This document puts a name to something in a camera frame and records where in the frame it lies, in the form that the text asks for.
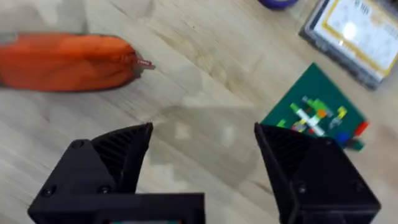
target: wood grain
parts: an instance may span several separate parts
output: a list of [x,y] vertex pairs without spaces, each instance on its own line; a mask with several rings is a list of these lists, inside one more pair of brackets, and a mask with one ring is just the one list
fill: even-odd
[[278,223],[253,135],[316,62],[371,122],[349,156],[382,203],[398,210],[398,78],[365,90],[297,32],[315,1],[273,12],[256,0],[0,0],[0,32],[118,35],[155,70],[124,88],[56,94],[0,90],[0,223],[26,210],[74,139],[152,121],[140,192],[205,192],[207,222]]

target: orange pouch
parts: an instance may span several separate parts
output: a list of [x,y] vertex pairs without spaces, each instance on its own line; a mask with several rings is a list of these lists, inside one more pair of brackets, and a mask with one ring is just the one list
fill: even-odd
[[0,82],[39,91],[92,91],[127,84],[137,59],[125,40],[107,35],[18,34],[0,44]]

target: table surface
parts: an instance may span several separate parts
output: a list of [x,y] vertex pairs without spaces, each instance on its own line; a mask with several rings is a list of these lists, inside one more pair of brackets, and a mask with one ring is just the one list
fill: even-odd
[[132,84],[84,94],[0,90],[0,223],[26,210],[74,139],[152,121],[140,192],[205,192],[208,223],[278,223],[253,126],[316,62],[364,113],[366,147],[347,152],[398,211],[398,74],[367,91],[298,35],[315,1],[273,12],[256,0],[0,0],[0,32],[113,34],[153,61]]

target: blue object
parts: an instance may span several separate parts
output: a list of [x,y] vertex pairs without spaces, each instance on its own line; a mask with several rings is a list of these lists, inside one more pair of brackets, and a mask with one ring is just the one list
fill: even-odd
[[295,4],[298,0],[259,0],[261,4],[269,9],[285,9],[293,4]]
[[337,133],[337,135],[336,135],[336,141],[339,142],[340,144],[344,144],[350,139],[351,139],[351,137],[349,136],[349,134],[347,134],[345,132],[340,132],[340,133]]

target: green lego brick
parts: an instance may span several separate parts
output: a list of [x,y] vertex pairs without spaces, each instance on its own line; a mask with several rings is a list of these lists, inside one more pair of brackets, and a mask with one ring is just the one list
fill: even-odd
[[[338,109],[342,106],[347,113],[341,119],[340,125],[330,129],[330,122],[338,116]],[[322,118],[318,124],[325,131],[325,134],[332,138],[335,138],[340,132],[346,132],[353,138],[354,130],[361,122],[366,120],[354,104],[314,63],[309,66],[307,71],[295,82],[261,123],[276,126],[284,120],[284,126],[291,128],[296,121],[300,120],[294,113],[299,108],[306,111],[309,116],[315,116],[319,109],[333,114],[333,116]],[[310,128],[303,133],[315,136],[309,130]]]

